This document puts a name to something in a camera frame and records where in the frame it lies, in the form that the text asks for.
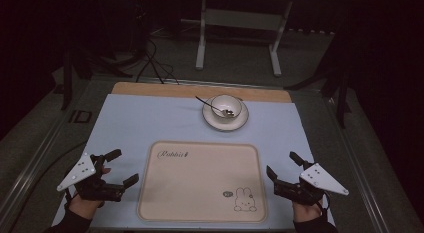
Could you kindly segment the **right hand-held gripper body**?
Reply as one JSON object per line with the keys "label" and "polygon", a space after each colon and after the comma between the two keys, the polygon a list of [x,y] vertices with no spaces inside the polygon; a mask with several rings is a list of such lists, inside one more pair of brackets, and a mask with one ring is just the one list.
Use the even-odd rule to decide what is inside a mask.
{"label": "right hand-held gripper body", "polygon": [[315,163],[299,175],[298,183],[288,183],[272,172],[274,194],[293,202],[312,206],[317,204],[327,192],[347,196],[349,191],[340,184],[320,164]]}

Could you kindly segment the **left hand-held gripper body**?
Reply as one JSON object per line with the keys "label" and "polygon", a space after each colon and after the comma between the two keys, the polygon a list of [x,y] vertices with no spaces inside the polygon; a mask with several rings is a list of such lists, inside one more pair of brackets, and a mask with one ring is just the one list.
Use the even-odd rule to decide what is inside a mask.
{"label": "left hand-held gripper body", "polygon": [[92,155],[84,153],[56,189],[64,191],[74,186],[83,199],[119,202],[125,188],[123,185],[106,183],[102,179],[104,164],[94,166],[91,160]]}

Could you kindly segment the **person's right hand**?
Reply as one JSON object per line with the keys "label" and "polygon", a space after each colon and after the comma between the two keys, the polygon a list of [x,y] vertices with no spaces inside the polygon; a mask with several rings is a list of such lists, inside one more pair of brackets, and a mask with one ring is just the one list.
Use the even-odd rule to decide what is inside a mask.
{"label": "person's right hand", "polygon": [[318,204],[312,206],[292,203],[293,221],[295,223],[308,222],[315,219],[324,219],[322,209]]}

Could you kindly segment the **person's left hand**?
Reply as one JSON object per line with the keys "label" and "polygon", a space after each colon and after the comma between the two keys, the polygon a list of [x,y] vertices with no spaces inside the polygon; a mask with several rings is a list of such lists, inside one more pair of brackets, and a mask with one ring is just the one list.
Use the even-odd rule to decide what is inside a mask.
{"label": "person's left hand", "polygon": [[103,201],[83,199],[78,193],[78,191],[75,191],[68,209],[82,218],[92,220],[97,209],[102,204]]}

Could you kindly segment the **light blue table mat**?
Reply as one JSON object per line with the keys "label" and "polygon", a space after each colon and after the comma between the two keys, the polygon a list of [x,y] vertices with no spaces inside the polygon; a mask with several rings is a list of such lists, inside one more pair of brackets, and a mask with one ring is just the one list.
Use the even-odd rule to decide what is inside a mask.
{"label": "light blue table mat", "polygon": [[[119,202],[108,202],[97,211],[92,227],[113,230],[215,229],[279,231],[292,228],[289,200],[273,192],[266,166],[280,179],[296,182],[302,171],[289,157],[291,151],[305,160],[313,158],[297,111],[292,103],[249,101],[247,123],[234,131],[219,131],[203,118],[202,105],[194,98],[150,97],[110,94],[107,96],[85,150],[89,154],[122,151],[110,162],[105,179],[120,183],[138,173],[140,180]],[[267,217],[259,223],[160,222],[139,217],[138,206],[150,148],[158,141],[249,144],[259,155]]]}

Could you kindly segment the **white saucer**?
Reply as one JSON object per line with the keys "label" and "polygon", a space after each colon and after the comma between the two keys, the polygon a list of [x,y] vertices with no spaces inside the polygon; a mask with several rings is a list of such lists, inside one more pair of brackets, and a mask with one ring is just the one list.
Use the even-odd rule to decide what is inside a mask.
{"label": "white saucer", "polygon": [[202,108],[203,118],[210,126],[220,131],[234,131],[240,129],[247,123],[249,118],[249,111],[247,109],[247,106],[242,101],[241,104],[241,113],[238,117],[233,119],[218,119],[217,117],[214,117],[212,115],[211,108],[204,104]]}

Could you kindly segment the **beige rabbit print mat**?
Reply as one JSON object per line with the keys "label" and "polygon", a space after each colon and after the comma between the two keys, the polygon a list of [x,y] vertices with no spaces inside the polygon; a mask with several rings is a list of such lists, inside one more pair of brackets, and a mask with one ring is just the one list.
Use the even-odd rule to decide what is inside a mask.
{"label": "beige rabbit print mat", "polygon": [[154,143],[138,214],[160,222],[264,221],[267,203],[257,149],[249,144]]}

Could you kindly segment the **black stand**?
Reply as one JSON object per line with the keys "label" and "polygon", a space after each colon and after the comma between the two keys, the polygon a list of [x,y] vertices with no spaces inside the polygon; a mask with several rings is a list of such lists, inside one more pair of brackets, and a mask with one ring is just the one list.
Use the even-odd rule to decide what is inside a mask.
{"label": "black stand", "polygon": [[77,74],[82,79],[90,79],[93,75],[90,63],[100,66],[107,72],[118,76],[129,78],[130,75],[126,74],[111,63],[106,62],[100,56],[95,55],[84,47],[70,48],[65,51],[63,55],[63,83],[60,89],[63,94],[63,101],[61,109],[65,110],[68,108],[73,97],[73,70],[76,70]]}
{"label": "black stand", "polygon": [[352,65],[350,63],[324,57],[311,77],[294,85],[286,86],[285,89],[295,91],[325,79],[320,93],[325,98],[331,98],[335,93],[338,93],[336,119],[339,126],[345,128],[344,114],[347,109],[346,97],[351,70]]}

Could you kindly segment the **white bowl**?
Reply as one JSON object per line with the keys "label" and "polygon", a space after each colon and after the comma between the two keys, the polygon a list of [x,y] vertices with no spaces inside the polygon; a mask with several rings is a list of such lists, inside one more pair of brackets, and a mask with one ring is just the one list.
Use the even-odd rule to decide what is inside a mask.
{"label": "white bowl", "polygon": [[234,112],[235,116],[226,118],[217,110],[211,108],[212,115],[218,119],[233,119],[239,116],[242,111],[241,101],[231,95],[218,95],[212,99],[212,104],[220,109],[228,109]]}

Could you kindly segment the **metal spoon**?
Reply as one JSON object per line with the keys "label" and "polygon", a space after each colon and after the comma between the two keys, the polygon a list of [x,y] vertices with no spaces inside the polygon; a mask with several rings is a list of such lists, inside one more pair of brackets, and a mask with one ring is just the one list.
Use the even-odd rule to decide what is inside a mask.
{"label": "metal spoon", "polygon": [[231,110],[228,110],[228,109],[220,109],[220,108],[217,108],[216,106],[214,106],[213,104],[212,104],[212,100],[211,99],[208,99],[208,100],[203,100],[203,99],[201,99],[200,97],[198,97],[198,96],[196,96],[196,99],[197,100],[199,100],[200,102],[202,102],[203,104],[206,104],[207,106],[209,106],[210,108],[212,108],[212,109],[214,109],[214,110],[217,110],[218,112],[220,112],[224,117],[226,117],[226,118],[230,118],[230,117],[234,117],[235,116],[235,114],[234,114],[234,112],[233,111],[231,111]]}

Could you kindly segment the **white metal stand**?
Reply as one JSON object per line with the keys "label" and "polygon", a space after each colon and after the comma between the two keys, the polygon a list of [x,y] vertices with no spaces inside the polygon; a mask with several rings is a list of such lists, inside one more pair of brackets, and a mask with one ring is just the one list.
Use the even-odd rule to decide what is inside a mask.
{"label": "white metal stand", "polygon": [[293,2],[288,1],[283,7],[282,14],[265,14],[208,8],[207,0],[201,0],[200,37],[195,68],[197,70],[202,70],[204,68],[207,25],[266,30],[274,31],[276,33],[274,42],[269,45],[269,56],[274,76],[281,77],[282,70],[277,50],[291,12],[292,5]]}

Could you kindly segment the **black rectangular bracket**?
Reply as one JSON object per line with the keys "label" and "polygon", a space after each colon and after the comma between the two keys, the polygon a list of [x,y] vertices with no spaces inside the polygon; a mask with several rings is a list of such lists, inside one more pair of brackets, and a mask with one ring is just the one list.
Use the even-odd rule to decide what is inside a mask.
{"label": "black rectangular bracket", "polygon": [[90,111],[74,110],[68,120],[69,123],[85,124],[89,123],[92,118]]}

